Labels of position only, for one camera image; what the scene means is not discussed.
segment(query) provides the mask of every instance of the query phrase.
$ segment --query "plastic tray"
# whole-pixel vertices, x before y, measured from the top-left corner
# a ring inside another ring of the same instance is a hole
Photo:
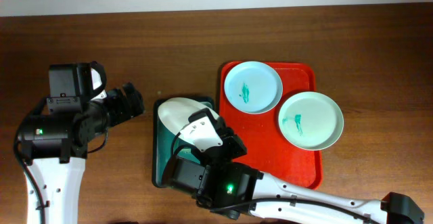
[[[274,109],[263,114],[246,114],[235,109],[224,93],[227,73],[241,62],[229,62],[221,70],[219,115],[239,135],[247,147],[246,156],[235,159],[260,171],[302,187],[317,189],[323,178],[320,151],[299,149],[289,143],[278,127],[278,112],[290,96],[315,91],[315,75],[304,64],[265,62],[283,81],[283,97]]]
[[[193,97],[190,99],[194,99],[205,106],[214,109],[214,100],[210,97]],[[170,158],[171,143],[175,138],[175,135],[162,124],[158,117],[158,108],[166,100],[167,99],[159,99],[154,104],[154,155],[152,158],[152,183],[155,187],[164,187],[161,185],[161,178],[168,159]],[[175,144],[175,149],[183,144],[188,143],[178,139]],[[200,161],[197,160],[188,149],[180,151],[178,156],[200,163]]]

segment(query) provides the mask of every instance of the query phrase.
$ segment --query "wood grain surface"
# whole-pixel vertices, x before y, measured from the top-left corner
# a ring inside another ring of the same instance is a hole
[[[48,66],[92,60],[104,65],[107,89],[132,81],[147,112],[90,155],[79,223],[232,222],[151,182],[153,103],[216,98],[219,68],[231,60],[308,64],[318,92],[340,105],[345,128],[323,151],[320,191],[407,194],[433,223],[433,3],[0,18],[0,60],[0,223],[26,221],[12,138],[49,94]]]

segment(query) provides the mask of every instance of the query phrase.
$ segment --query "teal tray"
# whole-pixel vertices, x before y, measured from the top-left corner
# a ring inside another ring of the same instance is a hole
[[[205,106],[214,109],[214,101],[210,97],[193,97],[198,102],[201,102]],[[154,154],[152,159],[152,183],[155,187],[164,187],[161,184],[162,174],[164,173],[165,166],[167,165],[168,159],[170,158],[171,143],[175,138],[161,122],[158,116],[158,108],[167,99],[159,99],[154,104]],[[182,139],[178,139],[175,144],[175,150],[180,145],[188,144]],[[200,163],[200,161],[191,154],[190,149],[183,149],[179,152],[178,156]]]

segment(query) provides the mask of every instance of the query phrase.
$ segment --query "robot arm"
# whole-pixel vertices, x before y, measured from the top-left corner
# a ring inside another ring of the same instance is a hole
[[[96,62],[50,66],[49,80],[51,97],[23,120],[14,143],[26,175],[27,223],[76,223],[87,154],[105,145],[108,128],[142,114],[143,99],[130,83],[124,93],[106,93],[105,71]],[[41,114],[45,104],[49,115]],[[104,133],[103,145],[88,151]]]
[[[423,223],[421,209],[401,194],[389,193],[383,200],[342,198],[298,187],[232,162],[231,159],[246,154],[246,148],[231,129],[211,117],[206,110],[199,111],[189,118],[191,128],[187,125],[182,130],[183,134],[190,134],[188,137],[196,135],[193,143],[205,161],[197,164],[173,156],[162,178],[166,186],[191,194],[200,208],[230,219],[237,219],[242,213],[298,223]],[[210,131],[206,127],[208,122],[214,132],[207,136],[212,139],[205,143],[205,133],[196,131]]]

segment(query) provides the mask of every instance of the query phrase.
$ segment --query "green led light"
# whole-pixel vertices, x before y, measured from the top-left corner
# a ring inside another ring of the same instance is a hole
[[[233,184],[229,184],[229,185],[227,186],[227,193],[228,193],[228,194],[233,193],[233,188],[234,188]]]

